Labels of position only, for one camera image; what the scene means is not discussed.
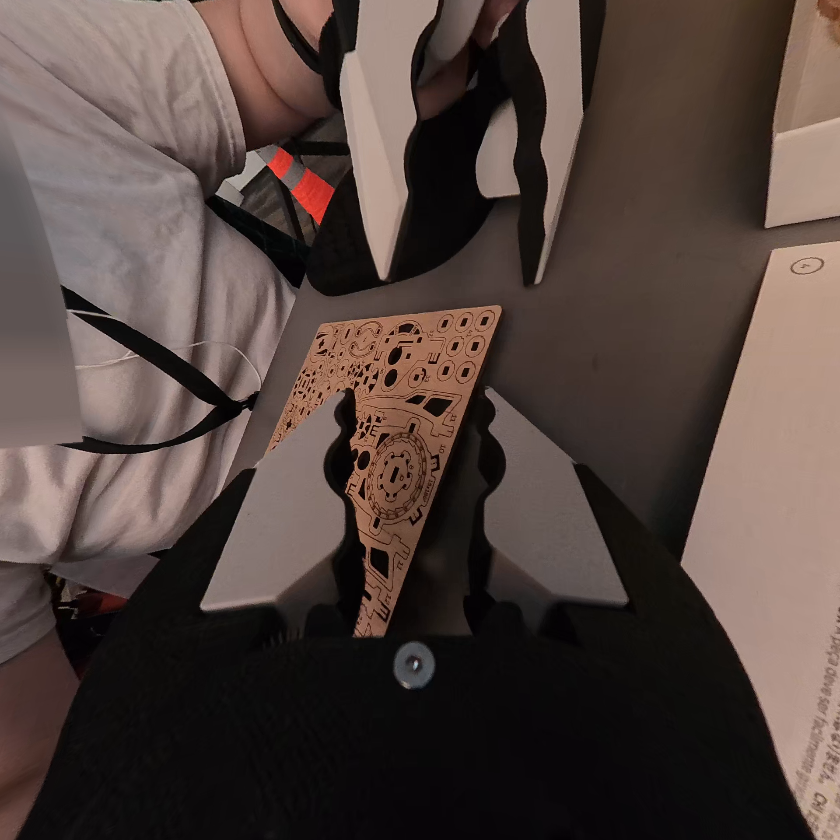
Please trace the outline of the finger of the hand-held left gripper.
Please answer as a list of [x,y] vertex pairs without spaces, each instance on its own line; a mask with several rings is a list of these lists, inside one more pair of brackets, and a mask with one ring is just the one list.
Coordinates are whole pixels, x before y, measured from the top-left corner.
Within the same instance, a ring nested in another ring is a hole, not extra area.
[[472,34],[482,1],[360,1],[340,96],[364,232],[379,280],[396,262],[410,196],[406,157],[417,133],[416,90]]
[[584,110],[592,92],[604,2],[520,2],[491,45],[503,87],[479,148],[486,198],[518,195],[522,279],[548,265]]

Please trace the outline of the black wrist band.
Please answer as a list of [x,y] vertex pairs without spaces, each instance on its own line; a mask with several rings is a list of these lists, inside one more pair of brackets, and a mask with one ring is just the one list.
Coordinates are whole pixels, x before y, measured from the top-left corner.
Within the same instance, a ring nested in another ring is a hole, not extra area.
[[319,50],[313,47],[299,28],[293,23],[280,1],[271,2],[278,24],[290,47],[311,71],[322,75],[322,63]]

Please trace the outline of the person's left hand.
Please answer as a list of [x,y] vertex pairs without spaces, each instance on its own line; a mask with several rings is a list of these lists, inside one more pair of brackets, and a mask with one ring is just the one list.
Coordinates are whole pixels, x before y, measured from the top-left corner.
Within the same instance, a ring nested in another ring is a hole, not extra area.
[[427,83],[418,86],[416,104],[422,121],[431,119],[447,110],[467,90],[471,73],[469,71],[469,50],[472,46],[486,49],[500,22],[519,5],[519,1],[485,1],[479,11],[466,46],[449,63],[442,66]]

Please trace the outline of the laser-cut wooden part sheet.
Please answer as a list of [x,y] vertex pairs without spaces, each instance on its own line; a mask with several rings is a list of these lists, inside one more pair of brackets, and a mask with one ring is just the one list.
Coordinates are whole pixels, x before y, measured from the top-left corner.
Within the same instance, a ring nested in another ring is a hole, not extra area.
[[354,392],[345,491],[364,546],[357,637],[381,637],[438,493],[501,307],[322,324],[268,451],[328,397]]

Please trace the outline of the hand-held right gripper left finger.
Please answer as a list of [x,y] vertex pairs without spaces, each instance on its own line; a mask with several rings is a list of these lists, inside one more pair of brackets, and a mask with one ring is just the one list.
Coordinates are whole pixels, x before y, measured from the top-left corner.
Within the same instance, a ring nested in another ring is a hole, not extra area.
[[353,468],[354,392],[325,403],[258,462],[201,601],[203,613],[276,610],[304,634],[329,607],[351,634],[361,608],[361,539],[345,487]]

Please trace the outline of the white cardboard tray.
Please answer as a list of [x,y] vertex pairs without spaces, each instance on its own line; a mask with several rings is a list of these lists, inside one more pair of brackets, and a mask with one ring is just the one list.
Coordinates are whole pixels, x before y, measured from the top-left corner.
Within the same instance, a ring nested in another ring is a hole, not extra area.
[[839,215],[839,2],[797,1],[773,116],[766,228]]

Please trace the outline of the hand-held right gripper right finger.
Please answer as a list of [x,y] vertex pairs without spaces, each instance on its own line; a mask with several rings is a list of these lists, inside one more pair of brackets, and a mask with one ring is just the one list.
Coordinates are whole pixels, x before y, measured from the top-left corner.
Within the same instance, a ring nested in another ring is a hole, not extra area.
[[496,391],[476,404],[486,488],[469,545],[467,621],[511,602],[529,629],[558,603],[623,608],[628,597],[573,459]]

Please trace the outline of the white instruction booklet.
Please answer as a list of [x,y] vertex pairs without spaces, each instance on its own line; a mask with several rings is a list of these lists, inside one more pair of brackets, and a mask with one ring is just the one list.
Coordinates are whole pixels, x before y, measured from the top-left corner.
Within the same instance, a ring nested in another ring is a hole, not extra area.
[[682,565],[816,838],[839,837],[839,244],[776,249]]

